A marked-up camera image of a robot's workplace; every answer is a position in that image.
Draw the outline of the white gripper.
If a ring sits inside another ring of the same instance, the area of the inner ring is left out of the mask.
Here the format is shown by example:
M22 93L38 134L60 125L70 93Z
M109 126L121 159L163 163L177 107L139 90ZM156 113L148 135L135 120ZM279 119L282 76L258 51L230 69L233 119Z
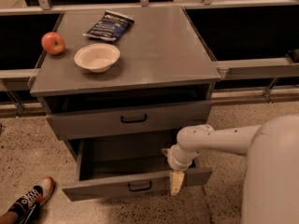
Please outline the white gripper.
M169 166L174 170L170 173L170 193L178 195L184 181L185 174L183 172L192 165L192 161L198 154L186 151L179 145L162 148L162 153L167 157Z

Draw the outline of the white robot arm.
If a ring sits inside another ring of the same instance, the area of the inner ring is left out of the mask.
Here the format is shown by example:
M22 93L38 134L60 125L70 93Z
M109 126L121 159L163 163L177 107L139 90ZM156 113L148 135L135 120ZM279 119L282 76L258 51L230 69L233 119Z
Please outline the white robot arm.
M203 149L247 158L241 224L299 224L298 114L224 130L207 124L182 128L177 142L162 150L172 169L173 195L179 193L184 172Z

